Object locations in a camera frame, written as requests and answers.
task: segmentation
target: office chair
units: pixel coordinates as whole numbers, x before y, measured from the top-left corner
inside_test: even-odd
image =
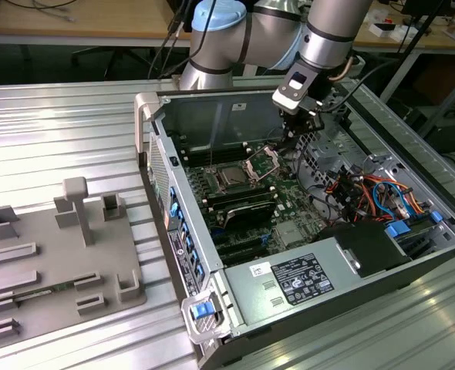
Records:
[[[130,57],[131,59],[136,60],[138,63],[140,63],[144,66],[149,67],[150,62],[147,59],[142,58],[140,55],[137,55],[135,52],[132,51],[132,49],[143,49],[143,48],[140,48],[140,47],[133,48],[133,47],[124,47],[124,46],[96,46],[96,47],[92,47],[92,48],[88,48],[88,49],[84,49],[84,50],[79,50],[78,52],[73,52],[71,62],[72,62],[72,66],[78,66],[79,65],[79,56],[86,56],[89,54],[96,54],[99,52],[113,52],[113,54],[111,55],[111,59],[107,64],[106,71],[104,72],[104,79],[108,79],[111,69],[116,64],[116,61],[118,59],[122,59],[124,55]],[[149,49],[150,60],[152,60],[153,57],[155,56],[155,51],[153,48],[147,48],[147,49]],[[153,70],[155,72],[159,72],[158,69],[155,67],[153,68]]]

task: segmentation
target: floor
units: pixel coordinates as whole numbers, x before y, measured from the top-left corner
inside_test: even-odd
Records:
[[[31,59],[24,61],[18,45],[0,45],[0,85],[103,81],[111,53],[84,55],[79,57],[78,66],[72,66],[72,52],[85,48],[84,46],[30,45]],[[134,52],[152,60],[149,50],[134,49]],[[167,66],[174,66],[186,57],[186,48],[176,48],[171,53]],[[159,59],[157,66],[162,67]],[[243,66],[235,66],[234,75],[240,76],[242,71]],[[125,56],[113,67],[108,80],[147,79],[148,72],[148,67]]]

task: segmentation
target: label sticker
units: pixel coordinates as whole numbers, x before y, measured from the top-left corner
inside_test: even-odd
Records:
[[[237,103],[233,104],[233,108],[231,109],[233,112],[237,110],[245,110],[246,109],[246,103]]]
[[[265,275],[271,272],[270,262],[262,262],[261,264],[254,264],[250,266],[251,274],[254,278],[260,275]]]
[[[293,306],[334,290],[313,253],[276,264],[271,269],[286,300]]]

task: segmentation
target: chair leg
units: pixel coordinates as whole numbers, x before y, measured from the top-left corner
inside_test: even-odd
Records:
[[[106,71],[104,72],[104,79],[108,79],[108,77],[111,73],[111,69],[116,64],[116,61],[118,60],[118,58],[121,58],[122,55],[123,55],[123,52],[121,50],[117,49],[114,51],[114,53],[111,55],[111,59],[107,65]]]
[[[129,56],[131,59],[136,60],[140,64],[144,64],[145,66],[150,66],[150,62],[147,59],[142,58],[140,55],[135,54],[131,50],[123,50],[123,54],[125,56]]]
[[[73,52],[72,53],[72,65],[77,66],[79,64],[78,57],[79,56],[86,56],[89,54],[96,54],[98,52],[114,52],[116,50],[116,47],[114,46],[95,46],[92,48],[87,48],[84,50],[79,50],[78,52]]]
[[[30,62],[32,57],[30,56],[30,50],[28,45],[20,45],[20,52],[22,53],[22,58],[24,62]]]

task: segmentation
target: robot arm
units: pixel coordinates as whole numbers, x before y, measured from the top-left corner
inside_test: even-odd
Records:
[[[220,89],[232,84],[235,63],[289,69],[274,103],[296,114],[305,96],[323,99],[335,69],[345,61],[372,0],[313,0],[306,25],[296,0],[260,0],[252,13],[234,0],[203,0],[195,8],[190,61],[180,89]],[[208,23],[204,44],[202,35]]]
[[[321,99],[332,81],[329,71],[344,63],[372,0],[314,0],[308,14],[299,57],[272,100],[295,114],[307,95]]]

